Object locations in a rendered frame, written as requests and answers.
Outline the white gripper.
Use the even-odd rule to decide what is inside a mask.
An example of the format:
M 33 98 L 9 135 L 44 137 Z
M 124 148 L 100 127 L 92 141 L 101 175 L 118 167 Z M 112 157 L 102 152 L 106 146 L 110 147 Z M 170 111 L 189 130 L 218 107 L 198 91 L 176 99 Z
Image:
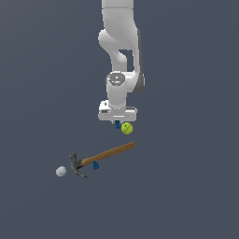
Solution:
M 125 109 L 123 108 L 114 108 L 108 105 L 108 101 L 104 100 L 99 105 L 99 120 L 109 120 L 111 122 L 115 122 L 118 120 L 119 122 L 124 121 L 136 121 L 136 114 L 138 110 L 134 106 L 127 106 Z

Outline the yellow-green tennis ball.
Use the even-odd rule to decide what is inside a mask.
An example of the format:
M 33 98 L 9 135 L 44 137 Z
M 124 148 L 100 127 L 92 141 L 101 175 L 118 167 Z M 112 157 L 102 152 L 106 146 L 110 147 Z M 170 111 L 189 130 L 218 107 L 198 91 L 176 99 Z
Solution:
M 133 131 L 133 125 L 130 122 L 124 122 L 121 125 L 121 131 L 124 134 L 130 134 Z

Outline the wooden handled claw hammer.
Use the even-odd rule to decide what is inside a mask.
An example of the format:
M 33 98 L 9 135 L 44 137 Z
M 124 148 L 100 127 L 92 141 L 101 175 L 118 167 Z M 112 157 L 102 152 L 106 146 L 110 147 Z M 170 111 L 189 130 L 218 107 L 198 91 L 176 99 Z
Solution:
M 76 153 L 71 153 L 70 154 L 71 169 L 76 175 L 81 176 L 81 177 L 85 177 L 85 175 L 83 175 L 79 172 L 79 170 L 78 170 L 79 168 L 81 168 L 83 166 L 86 166 L 90 163 L 100 161 L 101 159 L 117 155 L 121 152 L 124 152 L 126 150 L 130 150 L 130 149 L 133 149 L 133 148 L 135 148 L 135 142 L 130 142 L 128 144 L 125 144 L 125 145 L 122 145 L 122 146 L 119 146 L 119 147 L 115 147 L 115 148 L 111 148 L 110 150 L 104 151 L 100 154 L 97 154 L 95 156 L 92 156 L 92 157 L 89 157 L 89 158 L 86 158 L 86 159 L 83 159 L 83 160 L 79 160 L 79 161 L 77 160 L 77 154 Z

